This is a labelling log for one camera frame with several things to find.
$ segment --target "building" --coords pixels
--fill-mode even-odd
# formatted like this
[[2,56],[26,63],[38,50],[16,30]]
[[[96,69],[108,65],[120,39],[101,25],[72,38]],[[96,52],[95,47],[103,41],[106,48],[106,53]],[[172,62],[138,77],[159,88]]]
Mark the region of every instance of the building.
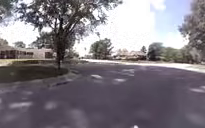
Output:
[[0,46],[0,59],[51,59],[51,49],[15,48],[9,45]]
[[141,51],[118,50],[114,55],[117,60],[146,60],[146,53]]

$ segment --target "road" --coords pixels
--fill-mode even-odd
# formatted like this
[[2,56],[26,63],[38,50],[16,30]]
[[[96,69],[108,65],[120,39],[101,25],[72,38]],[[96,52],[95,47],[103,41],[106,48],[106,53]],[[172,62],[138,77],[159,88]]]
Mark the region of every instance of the road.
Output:
[[205,74],[85,64],[49,89],[0,88],[0,128],[205,128]]

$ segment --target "roof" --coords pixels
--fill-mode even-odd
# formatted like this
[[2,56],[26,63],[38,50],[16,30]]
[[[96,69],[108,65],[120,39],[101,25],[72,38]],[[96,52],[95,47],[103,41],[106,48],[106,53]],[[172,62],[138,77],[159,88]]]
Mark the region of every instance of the roof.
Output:
[[52,52],[51,49],[35,49],[35,48],[15,48],[9,45],[0,46],[0,51],[23,51],[23,52]]
[[137,56],[146,56],[146,53],[144,52],[141,52],[141,51],[131,51],[129,53],[130,56],[133,56],[133,55],[137,55]]
[[0,51],[12,51],[12,50],[16,50],[16,48],[9,45],[0,46]]

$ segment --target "treeline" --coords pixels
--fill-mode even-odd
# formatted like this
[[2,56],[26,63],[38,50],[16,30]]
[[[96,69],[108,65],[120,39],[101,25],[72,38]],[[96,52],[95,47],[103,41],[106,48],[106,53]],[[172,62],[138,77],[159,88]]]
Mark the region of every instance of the treeline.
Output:
[[147,53],[148,60],[150,61],[166,61],[175,63],[201,63],[203,57],[201,52],[196,48],[189,45],[181,49],[172,47],[164,47],[162,43],[152,43],[149,46]]

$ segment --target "grass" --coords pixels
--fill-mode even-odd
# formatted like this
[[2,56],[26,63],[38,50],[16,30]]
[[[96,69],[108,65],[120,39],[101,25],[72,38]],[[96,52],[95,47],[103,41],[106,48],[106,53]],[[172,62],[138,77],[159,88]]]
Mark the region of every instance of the grass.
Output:
[[205,65],[192,65],[190,66],[191,68],[196,68],[196,69],[201,69],[201,70],[205,70]]
[[0,83],[29,81],[59,76],[68,73],[67,69],[60,72],[54,67],[43,66],[5,66],[0,67]]

